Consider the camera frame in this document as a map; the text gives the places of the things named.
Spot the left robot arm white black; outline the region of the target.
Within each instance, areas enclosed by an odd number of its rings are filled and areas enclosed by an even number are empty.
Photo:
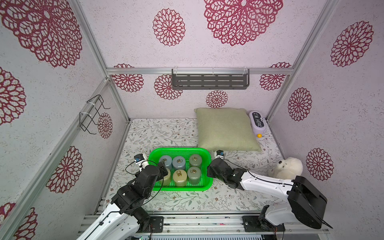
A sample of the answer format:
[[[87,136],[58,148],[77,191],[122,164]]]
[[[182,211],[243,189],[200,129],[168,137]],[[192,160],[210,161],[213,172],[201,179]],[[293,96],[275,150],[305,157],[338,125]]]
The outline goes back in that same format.
[[[150,215],[143,209],[156,182],[168,175],[164,161],[147,165],[136,178],[118,189],[111,203],[79,240],[125,240],[138,231],[151,230]]]

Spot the green plastic perforated basket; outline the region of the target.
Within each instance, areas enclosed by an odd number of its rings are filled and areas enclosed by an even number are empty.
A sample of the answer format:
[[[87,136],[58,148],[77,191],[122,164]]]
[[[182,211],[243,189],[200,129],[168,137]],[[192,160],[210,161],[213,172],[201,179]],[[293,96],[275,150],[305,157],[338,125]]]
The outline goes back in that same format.
[[[207,167],[212,162],[211,153],[208,150],[203,148],[158,148],[153,150],[148,156],[149,165],[154,165],[158,163],[162,156],[170,156],[172,159],[178,156],[185,158],[186,160],[186,169],[190,167],[189,158],[193,154],[198,154],[202,157],[202,166],[201,166],[201,180],[197,185],[191,185],[187,182],[185,187],[177,187],[175,181],[172,180],[168,186],[163,186],[161,191],[171,191],[171,192],[201,192],[208,190],[213,184],[213,178],[207,176]]]

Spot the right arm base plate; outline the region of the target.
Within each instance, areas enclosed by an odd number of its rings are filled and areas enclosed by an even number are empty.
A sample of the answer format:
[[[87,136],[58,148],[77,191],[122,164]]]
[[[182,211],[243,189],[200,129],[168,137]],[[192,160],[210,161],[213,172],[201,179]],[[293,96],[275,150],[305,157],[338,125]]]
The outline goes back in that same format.
[[[266,220],[259,220],[259,216],[242,216],[245,232],[284,232],[283,224],[274,226]]]

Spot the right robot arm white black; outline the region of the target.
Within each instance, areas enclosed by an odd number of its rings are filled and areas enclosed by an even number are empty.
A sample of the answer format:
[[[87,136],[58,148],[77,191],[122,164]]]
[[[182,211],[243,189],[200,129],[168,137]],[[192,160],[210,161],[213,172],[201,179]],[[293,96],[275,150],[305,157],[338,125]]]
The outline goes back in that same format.
[[[322,225],[332,227],[324,220],[327,198],[305,177],[284,180],[261,176],[245,168],[233,169],[222,158],[210,163],[207,176],[221,180],[232,189],[265,193],[282,200],[280,204],[263,207],[259,215],[261,224],[277,227],[300,222],[312,229],[321,229]]]

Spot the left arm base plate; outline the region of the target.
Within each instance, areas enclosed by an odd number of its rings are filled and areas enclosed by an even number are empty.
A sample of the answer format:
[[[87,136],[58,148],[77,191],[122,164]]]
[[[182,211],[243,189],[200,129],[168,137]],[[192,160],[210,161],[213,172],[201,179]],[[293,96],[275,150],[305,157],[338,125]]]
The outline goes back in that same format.
[[[143,223],[140,223],[140,227],[137,233],[162,233],[163,227],[163,216],[150,216],[149,219],[146,219]]]

